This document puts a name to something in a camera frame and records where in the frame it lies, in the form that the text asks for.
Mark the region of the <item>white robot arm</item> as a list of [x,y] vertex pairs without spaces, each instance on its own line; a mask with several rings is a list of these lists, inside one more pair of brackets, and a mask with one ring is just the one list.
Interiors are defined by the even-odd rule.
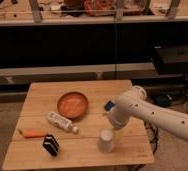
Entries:
[[146,98],[147,93],[141,86],[132,86],[118,95],[108,115],[113,128],[122,129],[130,117],[135,117],[188,142],[188,114],[153,105]]

